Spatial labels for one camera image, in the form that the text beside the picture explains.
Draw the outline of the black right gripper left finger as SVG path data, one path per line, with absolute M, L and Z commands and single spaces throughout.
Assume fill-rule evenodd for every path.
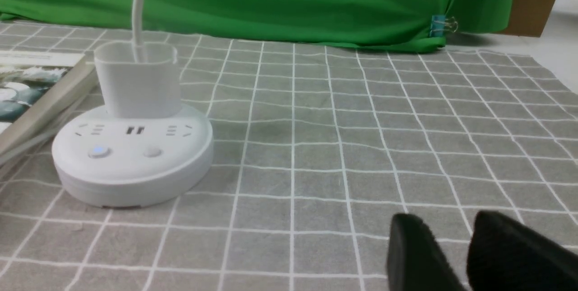
M 387 251 L 391 291 L 463 291 L 429 226 L 418 216 L 396 213 Z

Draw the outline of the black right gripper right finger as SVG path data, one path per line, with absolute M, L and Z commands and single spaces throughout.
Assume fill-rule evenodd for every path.
M 479 211 L 467 276 L 474 291 L 575 291 L 578 257 L 499 211 Z

